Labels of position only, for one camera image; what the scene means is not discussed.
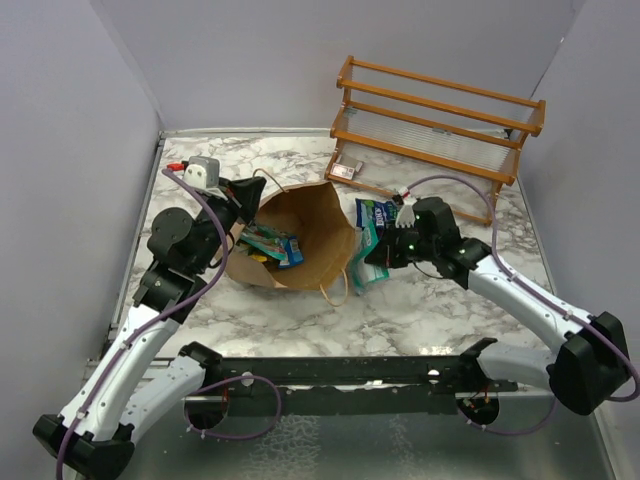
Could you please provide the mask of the blue Bonk snack bag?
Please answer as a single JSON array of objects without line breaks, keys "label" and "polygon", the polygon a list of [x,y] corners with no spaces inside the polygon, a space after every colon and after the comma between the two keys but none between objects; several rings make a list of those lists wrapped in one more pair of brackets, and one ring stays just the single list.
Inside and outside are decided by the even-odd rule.
[{"label": "blue Bonk snack bag", "polygon": [[372,225],[380,238],[387,228],[395,223],[398,215],[397,205],[389,201],[375,201],[371,199],[355,199],[356,226],[365,229]]}]

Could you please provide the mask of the teal snack packet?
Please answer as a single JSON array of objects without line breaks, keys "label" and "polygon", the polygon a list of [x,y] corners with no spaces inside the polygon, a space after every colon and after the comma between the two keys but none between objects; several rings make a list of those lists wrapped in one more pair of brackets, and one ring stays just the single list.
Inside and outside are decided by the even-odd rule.
[{"label": "teal snack packet", "polygon": [[286,251],[288,236],[284,232],[269,226],[252,224],[242,231],[240,238],[252,248],[259,250],[264,256],[275,261],[279,267],[289,265]]}]

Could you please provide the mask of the brown paper bag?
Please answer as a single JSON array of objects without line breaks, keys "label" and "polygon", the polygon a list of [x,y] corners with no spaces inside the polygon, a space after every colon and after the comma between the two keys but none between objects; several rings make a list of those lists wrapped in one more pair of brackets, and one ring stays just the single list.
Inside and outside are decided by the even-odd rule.
[{"label": "brown paper bag", "polygon": [[296,236],[303,262],[279,269],[234,249],[225,268],[232,280],[270,289],[319,292],[333,307],[347,301],[347,269],[356,232],[331,182],[284,186],[262,198],[255,220]]}]

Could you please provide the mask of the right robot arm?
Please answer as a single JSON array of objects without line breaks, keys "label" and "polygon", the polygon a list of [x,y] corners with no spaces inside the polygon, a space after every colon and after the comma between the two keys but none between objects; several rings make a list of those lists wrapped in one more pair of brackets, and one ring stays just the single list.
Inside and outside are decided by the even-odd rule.
[{"label": "right robot arm", "polygon": [[365,263],[403,268],[429,262],[441,277],[502,308],[545,346],[535,350],[489,341],[459,367],[467,389],[481,391],[494,380],[508,380],[545,389],[572,412],[588,415],[616,400],[616,391],[637,376],[617,317],[592,315],[560,300],[487,243],[462,236],[441,198],[421,199],[411,209],[412,224],[388,226]]}]

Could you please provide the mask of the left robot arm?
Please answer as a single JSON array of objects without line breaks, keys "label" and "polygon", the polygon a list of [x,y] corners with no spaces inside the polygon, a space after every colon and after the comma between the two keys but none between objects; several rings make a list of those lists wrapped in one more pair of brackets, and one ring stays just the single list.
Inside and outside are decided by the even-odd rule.
[{"label": "left robot arm", "polygon": [[87,479],[116,479],[137,443],[171,407],[195,391],[220,385],[214,355],[176,357],[167,371],[142,385],[159,350],[177,332],[198,300],[222,277],[237,223],[250,224],[266,180],[254,176],[212,186],[169,173],[201,207],[160,211],[147,248],[153,260],[142,276],[120,331],[80,391],[59,414],[41,416],[36,439],[56,460],[55,476],[70,468]]}]

